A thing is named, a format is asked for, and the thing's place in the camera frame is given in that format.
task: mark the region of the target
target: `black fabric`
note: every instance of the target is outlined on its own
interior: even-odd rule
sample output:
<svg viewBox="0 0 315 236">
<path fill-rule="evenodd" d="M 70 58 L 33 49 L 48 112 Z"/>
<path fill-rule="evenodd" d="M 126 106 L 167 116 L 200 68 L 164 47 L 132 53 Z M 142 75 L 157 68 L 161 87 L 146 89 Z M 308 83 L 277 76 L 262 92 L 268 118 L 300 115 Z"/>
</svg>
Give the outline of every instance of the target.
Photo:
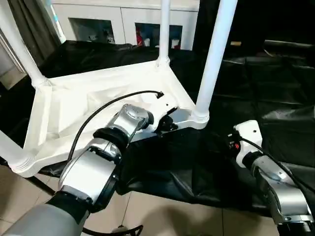
<svg viewBox="0 0 315 236">
<path fill-rule="evenodd" d="M 131 143 L 118 193 L 134 190 L 189 203 L 269 215 L 255 181 L 226 154 L 220 138 L 256 119 L 263 147 L 315 187 L 315 70 L 305 59 L 236 57 L 227 49 L 203 130 L 174 131 Z M 48 77 L 155 60 L 158 49 L 67 41 L 40 68 Z M 206 54 L 170 50 L 171 68 L 196 101 Z M 23 145 L 34 89 L 28 77 L 0 97 L 0 129 Z M 41 173 L 60 176 L 64 163 Z M 311 209 L 315 198 L 309 191 Z"/>
<path fill-rule="evenodd" d="M 7 92 L 7 89 L 5 88 L 5 86 L 0 82 L 0 95 L 2 95 L 3 93 Z"/>
<path fill-rule="evenodd" d="M 21 37 L 37 65 L 59 46 L 53 23 L 41 0 L 8 0 Z"/>
<path fill-rule="evenodd" d="M 200 0 L 193 49 L 209 49 L 219 0 Z M 314 0 L 238 0 L 227 46 L 241 42 L 241 55 L 255 55 L 265 40 L 315 44 L 313 27 Z"/>
</svg>

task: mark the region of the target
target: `wall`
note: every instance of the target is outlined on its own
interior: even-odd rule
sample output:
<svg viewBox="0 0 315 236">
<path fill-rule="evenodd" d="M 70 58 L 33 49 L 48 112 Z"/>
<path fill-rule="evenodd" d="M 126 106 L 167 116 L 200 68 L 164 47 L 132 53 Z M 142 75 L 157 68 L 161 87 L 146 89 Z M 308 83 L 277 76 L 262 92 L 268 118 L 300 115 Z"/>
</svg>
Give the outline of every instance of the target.
<svg viewBox="0 0 315 236">
<path fill-rule="evenodd" d="M 55 15 L 54 11 L 52 10 L 51 0 L 41 0 L 41 2 L 42 2 L 42 6 L 45 8 L 45 10 L 47 11 L 49 15 L 51 22 L 53 23 L 53 26 L 55 28 L 55 31 L 61 43 L 64 43 L 66 41 L 66 38 L 65 38 L 65 35 L 63 34 L 63 30 L 61 29 L 58 18 Z"/>
<path fill-rule="evenodd" d="M 13 64 L 13 61 L 0 44 L 0 76 L 9 71 L 14 66 L 15 65 Z"/>
</svg>

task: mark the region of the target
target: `floor tile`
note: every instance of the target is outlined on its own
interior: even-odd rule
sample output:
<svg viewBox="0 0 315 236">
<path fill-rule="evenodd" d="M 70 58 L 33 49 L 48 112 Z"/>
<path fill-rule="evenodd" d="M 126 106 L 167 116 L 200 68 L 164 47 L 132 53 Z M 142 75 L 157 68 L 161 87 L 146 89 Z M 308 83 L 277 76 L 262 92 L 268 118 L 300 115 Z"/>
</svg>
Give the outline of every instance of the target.
<svg viewBox="0 0 315 236">
<path fill-rule="evenodd" d="M 45 184 L 47 184 L 48 181 L 51 178 L 50 176 L 45 176 L 45 175 L 42 175 L 42 174 L 36 174 L 35 177 L 38 178 L 40 181 L 42 181 Z"/>
<path fill-rule="evenodd" d="M 141 236 L 221 236 L 222 210 L 132 192 L 123 225 Z"/>
<path fill-rule="evenodd" d="M 12 223 L 0 220 L 0 235 L 2 235 L 11 225 Z"/>
<path fill-rule="evenodd" d="M 98 213 L 91 214 L 84 227 L 102 233 L 112 232 L 123 222 L 129 197 L 130 193 L 120 196 L 115 192 L 108 206 Z"/>
<path fill-rule="evenodd" d="M 8 167 L 0 166 L 0 219 L 15 222 L 33 207 L 40 193 L 39 188 Z"/>
<path fill-rule="evenodd" d="M 224 236 L 278 236 L 272 218 L 249 212 L 223 210 Z"/>
<path fill-rule="evenodd" d="M 50 177 L 49 180 L 46 182 L 46 184 L 51 187 L 52 189 L 54 189 L 55 191 L 57 191 L 58 189 L 58 181 L 59 178 L 56 177 Z M 46 192 L 41 191 L 37 201 L 36 201 L 36 205 L 37 204 L 41 204 L 41 203 L 45 203 L 47 202 L 49 199 L 51 198 L 50 195 L 48 195 Z"/>
</svg>

